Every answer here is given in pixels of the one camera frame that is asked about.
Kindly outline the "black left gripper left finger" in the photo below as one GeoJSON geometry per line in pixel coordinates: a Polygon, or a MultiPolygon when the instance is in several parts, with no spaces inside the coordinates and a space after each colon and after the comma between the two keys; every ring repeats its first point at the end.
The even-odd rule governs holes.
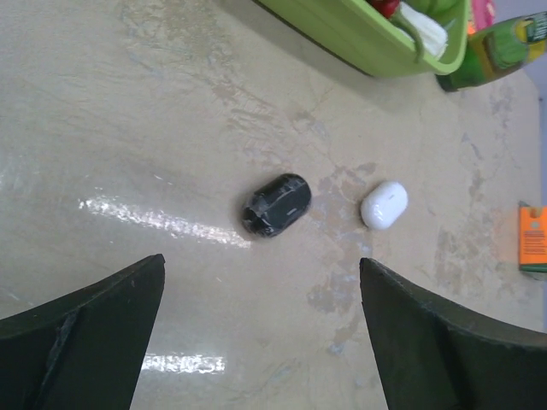
{"type": "Polygon", "coordinates": [[[128,409],[165,284],[163,255],[1,321],[3,409],[128,409]]]}

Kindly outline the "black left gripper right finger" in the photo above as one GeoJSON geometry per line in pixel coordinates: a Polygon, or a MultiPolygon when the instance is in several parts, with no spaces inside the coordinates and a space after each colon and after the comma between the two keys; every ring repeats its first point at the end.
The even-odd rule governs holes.
{"type": "Polygon", "coordinates": [[[362,308],[390,409],[544,409],[546,335],[477,313],[371,258],[362,308]]]}

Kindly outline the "black earbud charging case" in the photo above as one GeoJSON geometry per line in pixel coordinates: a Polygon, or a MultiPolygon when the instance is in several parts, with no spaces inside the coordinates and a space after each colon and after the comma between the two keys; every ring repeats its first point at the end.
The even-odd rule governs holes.
{"type": "Polygon", "coordinates": [[[242,223],[251,234],[277,237],[302,218],[312,203],[308,182],[295,173],[284,173],[252,193],[242,210],[242,223]]]}

